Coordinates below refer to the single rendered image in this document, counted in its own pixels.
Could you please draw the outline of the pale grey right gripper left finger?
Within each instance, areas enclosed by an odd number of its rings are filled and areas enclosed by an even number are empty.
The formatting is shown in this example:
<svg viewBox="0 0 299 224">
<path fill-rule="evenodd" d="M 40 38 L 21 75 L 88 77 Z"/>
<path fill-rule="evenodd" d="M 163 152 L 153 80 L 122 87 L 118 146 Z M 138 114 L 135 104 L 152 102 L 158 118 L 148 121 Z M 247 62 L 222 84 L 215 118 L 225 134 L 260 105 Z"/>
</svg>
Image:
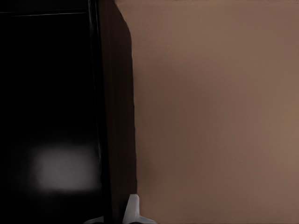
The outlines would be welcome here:
<svg viewBox="0 0 299 224">
<path fill-rule="evenodd" d="M 87 220 L 84 222 L 84 224 L 96 224 L 96 223 L 102 223 L 103 222 L 103 216 L 93 218 L 90 220 Z"/>
</svg>

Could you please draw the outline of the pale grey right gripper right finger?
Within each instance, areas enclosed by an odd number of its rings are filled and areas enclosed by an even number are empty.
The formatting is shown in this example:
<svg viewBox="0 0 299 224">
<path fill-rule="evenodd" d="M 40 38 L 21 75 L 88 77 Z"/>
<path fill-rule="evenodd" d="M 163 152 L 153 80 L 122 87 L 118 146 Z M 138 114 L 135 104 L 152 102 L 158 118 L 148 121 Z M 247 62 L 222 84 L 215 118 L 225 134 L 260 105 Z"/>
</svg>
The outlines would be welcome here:
<svg viewBox="0 0 299 224">
<path fill-rule="evenodd" d="M 123 217 L 123 224 L 155 224 L 155 221 L 140 215 L 140 198 L 130 194 Z"/>
</svg>

